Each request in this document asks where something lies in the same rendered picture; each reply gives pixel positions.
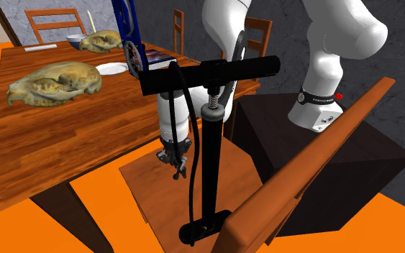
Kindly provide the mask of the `white flat bar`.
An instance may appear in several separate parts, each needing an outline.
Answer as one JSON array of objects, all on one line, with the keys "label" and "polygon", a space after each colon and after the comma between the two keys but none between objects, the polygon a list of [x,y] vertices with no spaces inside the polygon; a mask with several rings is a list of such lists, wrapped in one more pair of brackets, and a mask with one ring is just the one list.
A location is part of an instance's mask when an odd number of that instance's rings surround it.
[{"label": "white flat bar", "polygon": [[25,52],[32,52],[32,51],[38,51],[38,50],[48,50],[48,49],[53,49],[53,48],[57,48],[57,47],[58,46],[56,44],[49,44],[49,45],[25,47],[24,50],[25,50]]}]

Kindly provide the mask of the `cream candle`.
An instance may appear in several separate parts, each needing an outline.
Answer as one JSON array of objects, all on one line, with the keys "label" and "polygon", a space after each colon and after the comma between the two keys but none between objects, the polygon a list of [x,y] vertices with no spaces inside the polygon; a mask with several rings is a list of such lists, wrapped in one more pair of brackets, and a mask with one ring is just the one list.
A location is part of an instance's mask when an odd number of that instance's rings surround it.
[{"label": "cream candle", "polygon": [[95,28],[95,25],[94,25],[94,21],[93,21],[91,12],[89,10],[87,10],[86,12],[87,12],[88,20],[89,20],[90,25],[91,25],[92,32],[96,33],[96,28]]}]

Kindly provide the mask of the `dark book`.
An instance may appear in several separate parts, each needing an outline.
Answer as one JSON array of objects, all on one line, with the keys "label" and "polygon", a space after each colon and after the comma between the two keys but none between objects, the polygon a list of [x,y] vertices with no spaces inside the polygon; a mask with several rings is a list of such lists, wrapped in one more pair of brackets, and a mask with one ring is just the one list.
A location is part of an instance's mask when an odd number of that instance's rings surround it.
[{"label": "dark book", "polygon": [[176,62],[177,59],[173,56],[167,55],[157,50],[146,50],[145,55],[147,58],[148,69],[157,70],[167,68],[170,62]]}]

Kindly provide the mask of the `white and blue bowl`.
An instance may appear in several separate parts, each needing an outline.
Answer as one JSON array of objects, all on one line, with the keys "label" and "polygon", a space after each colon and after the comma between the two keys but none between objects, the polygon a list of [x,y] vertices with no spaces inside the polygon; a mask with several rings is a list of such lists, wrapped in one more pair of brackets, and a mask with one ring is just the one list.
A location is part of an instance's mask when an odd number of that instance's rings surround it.
[{"label": "white and blue bowl", "polygon": [[86,38],[87,34],[72,34],[67,36],[67,41],[70,43],[72,47],[75,49],[79,49],[81,40]]}]

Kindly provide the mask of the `blue upright device with wheel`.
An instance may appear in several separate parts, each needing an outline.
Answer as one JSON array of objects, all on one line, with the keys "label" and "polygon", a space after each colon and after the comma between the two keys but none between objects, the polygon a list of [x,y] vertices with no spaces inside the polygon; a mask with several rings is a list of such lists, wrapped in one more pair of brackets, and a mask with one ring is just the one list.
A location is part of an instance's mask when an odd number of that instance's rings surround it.
[{"label": "blue upright device with wheel", "polygon": [[129,73],[139,79],[141,71],[148,71],[145,44],[142,43],[133,0],[111,0],[122,40],[122,49]]}]

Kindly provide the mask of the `black floor pump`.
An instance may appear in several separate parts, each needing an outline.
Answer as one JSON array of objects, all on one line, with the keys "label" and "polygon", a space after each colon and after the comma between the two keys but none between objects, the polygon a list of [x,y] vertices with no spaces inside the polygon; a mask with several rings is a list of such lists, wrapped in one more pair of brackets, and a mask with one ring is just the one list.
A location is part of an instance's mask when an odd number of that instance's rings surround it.
[{"label": "black floor pump", "polygon": [[[167,69],[139,72],[144,96],[182,90],[194,128],[194,158],[189,183],[189,222],[182,225],[178,235],[182,243],[193,246],[195,242],[220,232],[228,210],[216,212],[219,159],[222,143],[224,107],[218,103],[221,86],[230,81],[263,78],[276,75],[280,70],[280,59],[275,56],[257,57],[228,62],[208,60],[200,65],[180,67],[171,62]],[[203,86],[208,90],[209,102],[201,107],[202,133],[196,125],[196,115],[189,89]],[[194,181],[198,161],[202,166],[202,218],[194,220]]]}]

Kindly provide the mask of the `wooden table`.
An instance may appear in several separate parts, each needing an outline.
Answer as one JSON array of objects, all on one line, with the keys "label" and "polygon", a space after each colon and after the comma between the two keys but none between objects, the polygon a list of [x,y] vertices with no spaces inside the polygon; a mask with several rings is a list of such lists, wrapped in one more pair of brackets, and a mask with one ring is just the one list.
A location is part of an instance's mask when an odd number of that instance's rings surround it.
[{"label": "wooden table", "polygon": [[114,253],[70,182],[156,140],[157,104],[129,73],[106,75],[102,89],[56,107],[7,103],[10,83],[63,61],[119,62],[121,50],[79,51],[68,42],[48,50],[10,47],[0,58],[0,211],[29,199],[93,253]]}]

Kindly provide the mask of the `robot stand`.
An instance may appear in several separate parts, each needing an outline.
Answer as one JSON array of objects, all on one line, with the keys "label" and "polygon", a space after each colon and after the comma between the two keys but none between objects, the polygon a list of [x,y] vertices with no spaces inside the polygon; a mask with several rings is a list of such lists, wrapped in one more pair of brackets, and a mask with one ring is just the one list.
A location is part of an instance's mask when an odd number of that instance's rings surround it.
[{"label": "robot stand", "polygon": [[[269,180],[317,133],[288,113],[294,93],[242,96],[235,101],[229,139],[251,156]],[[279,236],[337,231],[405,168],[405,149],[362,122],[304,192]]]}]

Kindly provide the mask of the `large yellowish animal skull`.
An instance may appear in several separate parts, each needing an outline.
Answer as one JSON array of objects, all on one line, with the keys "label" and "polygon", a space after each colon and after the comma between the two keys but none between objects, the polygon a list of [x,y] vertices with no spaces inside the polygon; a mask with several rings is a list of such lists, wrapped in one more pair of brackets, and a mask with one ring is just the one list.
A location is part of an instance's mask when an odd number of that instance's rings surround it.
[{"label": "large yellowish animal skull", "polygon": [[6,101],[23,101],[28,106],[54,107],[66,104],[76,96],[99,92],[102,79],[96,67],[81,62],[46,65],[11,83]]}]

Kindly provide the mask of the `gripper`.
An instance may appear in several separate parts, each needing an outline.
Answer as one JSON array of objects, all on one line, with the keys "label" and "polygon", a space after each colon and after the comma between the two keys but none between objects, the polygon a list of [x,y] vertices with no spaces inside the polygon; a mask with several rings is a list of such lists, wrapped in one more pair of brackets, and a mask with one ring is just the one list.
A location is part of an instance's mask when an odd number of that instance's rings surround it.
[{"label": "gripper", "polygon": [[177,162],[176,173],[173,175],[174,180],[178,180],[180,176],[186,178],[185,164],[188,159],[182,156],[188,151],[192,141],[189,138],[185,138],[178,144],[173,144],[172,139],[165,141],[160,137],[160,142],[163,145],[163,150],[156,153],[157,158],[165,164],[168,164],[169,162]]}]

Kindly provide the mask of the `small yellowish animal skull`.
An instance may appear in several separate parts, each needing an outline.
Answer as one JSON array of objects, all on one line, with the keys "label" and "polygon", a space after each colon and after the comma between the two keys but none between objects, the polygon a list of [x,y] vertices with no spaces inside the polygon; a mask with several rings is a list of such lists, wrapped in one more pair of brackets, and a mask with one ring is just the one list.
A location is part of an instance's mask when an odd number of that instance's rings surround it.
[{"label": "small yellowish animal skull", "polygon": [[113,30],[101,30],[83,38],[78,49],[103,54],[111,52],[114,48],[123,49],[120,34]]}]

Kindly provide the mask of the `wooden chair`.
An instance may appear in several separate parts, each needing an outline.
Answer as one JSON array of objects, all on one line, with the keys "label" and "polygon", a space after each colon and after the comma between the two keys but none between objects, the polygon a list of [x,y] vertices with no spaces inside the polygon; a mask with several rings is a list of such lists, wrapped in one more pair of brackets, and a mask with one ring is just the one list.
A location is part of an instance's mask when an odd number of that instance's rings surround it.
[{"label": "wooden chair", "polygon": [[223,139],[217,182],[198,167],[194,183],[195,216],[206,216],[202,209],[208,202],[207,190],[214,186],[222,219],[192,247],[179,238],[188,233],[183,227],[188,222],[188,182],[173,180],[155,153],[120,172],[165,253],[255,253],[272,241],[304,191],[394,83],[392,78],[380,79],[266,183],[261,183],[252,158]]},{"label": "wooden chair", "polygon": [[175,53],[183,55],[184,13],[173,10],[173,49]]},{"label": "wooden chair", "polygon": [[[32,27],[32,30],[40,44],[43,44],[43,40],[40,35],[40,30],[48,29],[62,29],[71,27],[80,27],[83,34],[87,34],[81,18],[76,8],[62,8],[62,9],[26,9],[24,11],[28,21]],[[34,21],[34,17],[46,17],[46,16],[58,16],[58,15],[74,15],[76,20],[71,22],[51,22],[38,24]]]},{"label": "wooden chair", "polygon": [[247,56],[264,57],[273,22],[267,19],[245,17],[244,24],[235,22],[225,33],[219,45],[220,58],[227,61],[243,60]]}]

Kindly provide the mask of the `white plate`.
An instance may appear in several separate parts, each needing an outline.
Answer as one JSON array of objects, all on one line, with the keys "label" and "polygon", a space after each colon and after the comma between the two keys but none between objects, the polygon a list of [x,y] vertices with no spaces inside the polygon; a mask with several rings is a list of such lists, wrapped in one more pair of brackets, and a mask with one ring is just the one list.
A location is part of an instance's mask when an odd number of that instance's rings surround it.
[{"label": "white plate", "polygon": [[117,75],[128,70],[126,63],[105,63],[97,65],[96,69],[101,75]]}]

